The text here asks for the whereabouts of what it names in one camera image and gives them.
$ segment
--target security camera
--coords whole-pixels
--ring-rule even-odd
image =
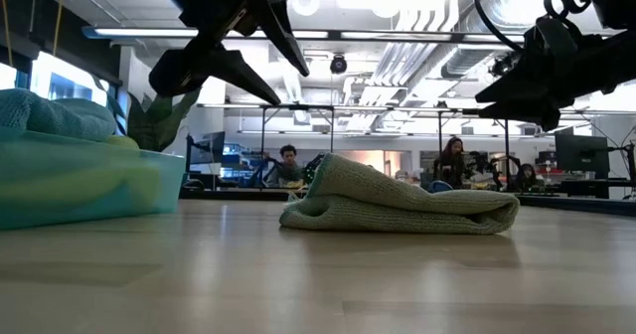
[[[331,61],[330,67],[331,73],[334,75],[341,75],[347,71],[347,61],[344,55],[334,55],[333,61]]]

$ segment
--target green towel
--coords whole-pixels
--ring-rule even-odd
[[[437,194],[367,165],[327,155],[307,196],[290,203],[280,224],[325,231],[492,235],[511,228],[519,200],[490,191]]]
[[[105,141],[117,124],[110,110],[93,101],[48,100],[15,88],[0,90],[0,126]]]

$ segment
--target woman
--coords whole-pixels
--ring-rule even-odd
[[[448,140],[441,157],[435,160],[433,178],[441,180],[453,189],[461,189],[464,173],[464,143],[458,137]]]
[[[517,176],[515,177],[515,181],[513,182],[514,190],[517,191],[530,191],[533,187],[538,186],[540,184],[539,179],[537,178],[537,173],[535,172],[535,167],[531,164],[521,164],[521,160],[514,156],[508,157],[512,162],[517,165],[519,169],[517,171]]]

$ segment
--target desk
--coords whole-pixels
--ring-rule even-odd
[[[287,230],[283,211],[3,233],[3,333],[636,333],[631,219],[522,207],[501,236],[436,236]]]
[[[564,180],[560,183],[560,191],[568,196],[594,196],[597,199],[609,199],[609,188],[631,188],[634,185],[623,180]]]
[[[307,194],[307,190],[294,189],[256,189],[256,188],[221,188],[217,191],[181,189],[180,199],[188,200],[240,200],[240,201],[275,201],[287,202],[289,193],[299,198]]]
[[[636,217],[636,202],[517,195],[523,206]]]

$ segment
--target computer monitor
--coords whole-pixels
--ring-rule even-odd
[[[218,164],[223,162],[226,143],[224,131],[205,134],[203,140],[194,142],[190,148],[190,164]]]
[[[555,141],[558,169],[609,173],[606,137],[556,134]]]

